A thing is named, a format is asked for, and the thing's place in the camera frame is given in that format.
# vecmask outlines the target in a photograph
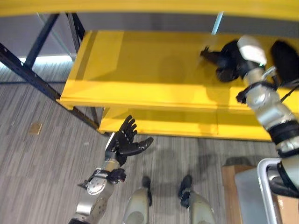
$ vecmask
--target robotic arm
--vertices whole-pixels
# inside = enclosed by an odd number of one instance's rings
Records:
[[[125,164],[128,156],[143,152],[153,142],[153,138],[133,142],[137,134],[134,130],[137,125],[134,123],[131,115],[126,118],[106,145],[103,166],[96,168],[88,180],[79,184],[85,191],[69,224],[97,224],[105,213],[114,185],[126,179],[125,170],[120,167]]]
[[[218,66],[216,74],[220,81],[243,79],[247,87],[237,95],[237,101],[247,104],[255,112],[282,158],[275,168],[279,174],[275,189],[279,194],[299,197],[299,122],[280,100],[276,92],[277,82],[267,81],[275,68],[265,71],[267,60],[260,44],[245,35],[226,44],[221,52],[209,52],[206,47],[200,55]]]

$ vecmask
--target gray wall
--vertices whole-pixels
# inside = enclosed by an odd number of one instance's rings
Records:
[[[80,13],[85,29],[164,30],[211,32],[214,15],[150,14],[150,13]],[[43,27],[36,15],[0,17],[0,42],[17,56],[26,56]],[[61,14],[40,55],[74,54],[67,18]],[[299,24],[258,18],[223,16],[221,33],[262,34],[281,37],[299,37]]]

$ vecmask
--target floor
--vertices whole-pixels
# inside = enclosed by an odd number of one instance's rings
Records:
[[[59,91],[63,84],[54,85]],[[32,122],[43,124],[29,135]],[[138,140],[146,136],[137,136]],[[216,222],[226,223],[221,167],[276,157],[268,142],[154,136],[143,154],[123,166],[118,184],[100,224],[120,224],[130,195],[143,175],[152,179],[150,223],[187,224],[188,211],[179,205],[177,190],[186,174],[193,189],[214,209]],[[0,84],[0,223],[66,224],[81,189],[104,159],[108,138],[99,135],[27,84]]]

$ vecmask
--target shelf board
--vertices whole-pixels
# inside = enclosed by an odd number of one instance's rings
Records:
[[[128,115],[136,119],[140,134],[224,139],[271,140],[253,115],[228,112],[166,112],[105,108],[99,131],[116,132]]]
[[[216,67],[199,53],[221,48],[240,35],[194,32],[92,31],[85,35],[59,102],[65,106],[123,107],[198,112],[252,113],[235,97],[241,79],[221,83]],[[265,51],[276,37],[256,36]],[[288,39],[299,49],[298,39]],[[288,90],[280,89],[281,96]],[[285,103],[299,114],[299,92]]]
[[[298,21],[297,0],[2,0],[0,16],[60,12],[218,14]]]

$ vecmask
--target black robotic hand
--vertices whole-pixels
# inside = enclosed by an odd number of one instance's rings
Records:
[[[137,155],[151,145],[154,140],[152,137],[141,142],[133,142],[137,134],[137,130],[134,130],[137,125],[134,123],[135,119],[131,115],[125,119],[119,131],[114,134],[106,148],[105,160],[115,157],[120,166],[122,166],[127,161],[128,156]]]

